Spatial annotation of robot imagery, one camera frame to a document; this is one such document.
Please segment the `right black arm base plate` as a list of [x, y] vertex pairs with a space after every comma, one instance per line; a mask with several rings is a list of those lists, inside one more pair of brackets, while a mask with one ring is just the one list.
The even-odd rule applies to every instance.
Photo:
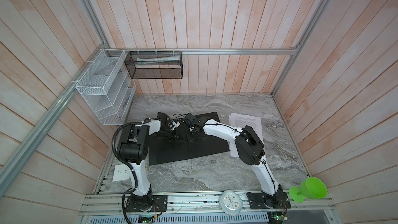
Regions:
[[291, 203], [283, 192], [279, 197], [269, 196], [263, 193], [246, 193], [251, 209], [289, 209]]

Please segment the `blue black file folder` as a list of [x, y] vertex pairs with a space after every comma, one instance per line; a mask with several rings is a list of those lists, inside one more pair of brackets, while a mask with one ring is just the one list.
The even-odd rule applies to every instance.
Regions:
[[[167, 121], [180, 122], [179, 130], [182, 142], [167, 142], [165, 139], [157, 138], [157, 133], [149, 136], [149, 165], [159, 165], [164, 163], [189, 160], [205, 157], [223, 152], [229, 152], [229, 142], [215, 136], [206, 135], [198, 141], [189, 143], [186, 133], [188, 122], [184, 119], [186, 114], [174, 114], [169, 117], [166, 113], [158, 112], [157, 118], [161, 123]], [[208, 117], [219, 121], [218, 114], [211, 112], [202, 115], [195, 115], [198, 118]]]

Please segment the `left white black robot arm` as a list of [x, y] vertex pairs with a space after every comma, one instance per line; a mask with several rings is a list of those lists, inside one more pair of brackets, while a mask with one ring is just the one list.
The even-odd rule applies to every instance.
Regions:
[[127, 190], [128, 203], [141, 209], [152, 207], [152, 189], [147, 178], [145, 159], [149, 152], [149, 139], [152, 134], [173, 139], [175, 130], [180, 126], [165, 113], [158, 118], [146, 118], [139, 122], [128, 122], [117, 128], [112, 139], [114, 156], [125, 164], [131, 176], [132, 188]]

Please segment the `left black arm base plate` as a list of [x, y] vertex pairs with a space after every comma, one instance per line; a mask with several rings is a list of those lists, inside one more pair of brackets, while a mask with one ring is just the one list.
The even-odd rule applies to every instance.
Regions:
[[168, 195], [155, 195], [149, 200], [148, 196], [130, 195], [127, 197], [125, 211], [132, 212], [165, 212], [167, 210]]

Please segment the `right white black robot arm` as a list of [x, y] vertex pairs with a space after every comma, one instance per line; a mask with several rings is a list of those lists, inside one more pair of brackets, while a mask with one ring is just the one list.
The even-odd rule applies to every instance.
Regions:
[[223, 139], [237, 148], [240, 160], [251, 166], [260, 182], [262, 198], [266, 207], [274, 208], [283, 196], [283, 188], [273, 176], [266, 161], [264, 145], [255, 130], [250, 126], [232, 127], [219, 123], [208, 117], [185, 117], [194, 133], [201, 132], [209, 136]]

